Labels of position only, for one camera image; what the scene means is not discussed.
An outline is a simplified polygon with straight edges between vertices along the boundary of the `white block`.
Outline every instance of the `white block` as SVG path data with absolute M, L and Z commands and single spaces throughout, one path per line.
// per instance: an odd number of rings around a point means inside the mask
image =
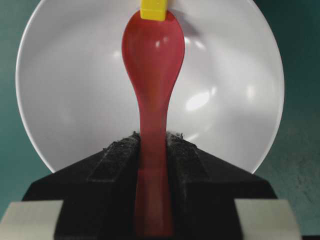
M 10 203 L 0 223 L 0 240 L 53 240 L 62 200 Z
M 243 240 L 301 240 L 287 200 L 235 199 Z

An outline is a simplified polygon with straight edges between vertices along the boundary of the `yellow plastic piece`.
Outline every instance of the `yellow plastic piece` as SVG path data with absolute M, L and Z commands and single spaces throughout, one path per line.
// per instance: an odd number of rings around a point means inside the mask
M 142 19 L 164 21 L 167 15 L 168 0 L 141 0 Z

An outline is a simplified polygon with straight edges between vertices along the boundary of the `green background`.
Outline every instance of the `green background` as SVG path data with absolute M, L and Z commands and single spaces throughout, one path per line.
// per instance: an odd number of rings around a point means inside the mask
M 0 217 L 50 173 L 27 137 L 15 92 L 19 42 L 38 2 L 0 0 Z M 289 200 L 302 234 L 320 235 L 320 0 L 255 2 L 275 35 L 285 76 L 280 128 L 256 174 Z

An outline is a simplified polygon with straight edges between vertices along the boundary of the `white bowl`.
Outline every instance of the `white bowl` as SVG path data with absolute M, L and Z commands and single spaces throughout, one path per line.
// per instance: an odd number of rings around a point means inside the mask
M 139 130 L 121 54 L 139 0 L 41 0 L 22 37 L 16 94 L 26 132 L 57 171 Z M 279 128 L 284 74 L 252 0 L 172 0 L 185 35 L 167 129 L 247 171 Z

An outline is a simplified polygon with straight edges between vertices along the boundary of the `plastic spoon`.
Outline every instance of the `plastic spoon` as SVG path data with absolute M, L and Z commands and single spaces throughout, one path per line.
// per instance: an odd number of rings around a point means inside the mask
M 139 237 L 173 235 L 166 129 L 172 90 L 185 54 L 182 29 L 172 13 L 165 21 L 136 12 L 122 38 L 122 57 L 140 114 L 140 159 L 134 223 Z

